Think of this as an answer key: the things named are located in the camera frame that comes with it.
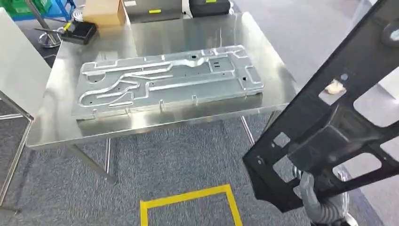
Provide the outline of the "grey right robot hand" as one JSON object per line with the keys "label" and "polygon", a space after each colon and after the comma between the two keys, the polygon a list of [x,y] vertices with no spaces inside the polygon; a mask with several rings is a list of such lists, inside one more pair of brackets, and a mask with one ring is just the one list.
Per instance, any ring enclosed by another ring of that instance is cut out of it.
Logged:
{"label": "grey right robot hand", "polygon": [[399,19],[392,20],[383,29],[381,41],[388,47],[399,47]]}

